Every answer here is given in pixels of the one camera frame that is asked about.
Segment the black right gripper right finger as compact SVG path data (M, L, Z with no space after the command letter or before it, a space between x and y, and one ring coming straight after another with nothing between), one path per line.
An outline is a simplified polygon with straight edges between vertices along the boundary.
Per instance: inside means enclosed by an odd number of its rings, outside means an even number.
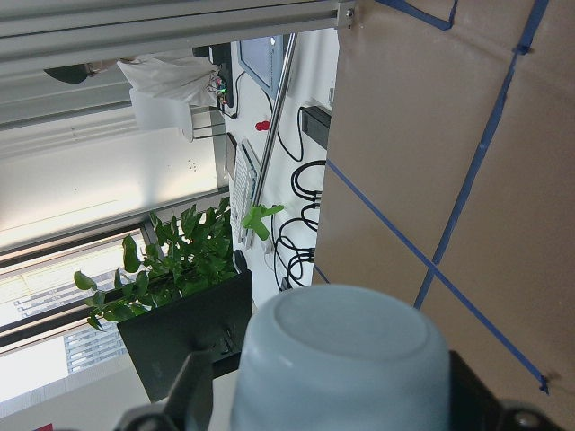
M503 408L496 397L454 350L450 359L450 429L497 430Z

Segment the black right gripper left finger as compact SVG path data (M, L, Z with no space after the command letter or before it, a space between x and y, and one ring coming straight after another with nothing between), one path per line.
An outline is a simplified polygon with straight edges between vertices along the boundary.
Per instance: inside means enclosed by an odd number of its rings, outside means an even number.
M193 351L172 386L164 414L178 430L207 430L213 411L211 354Z

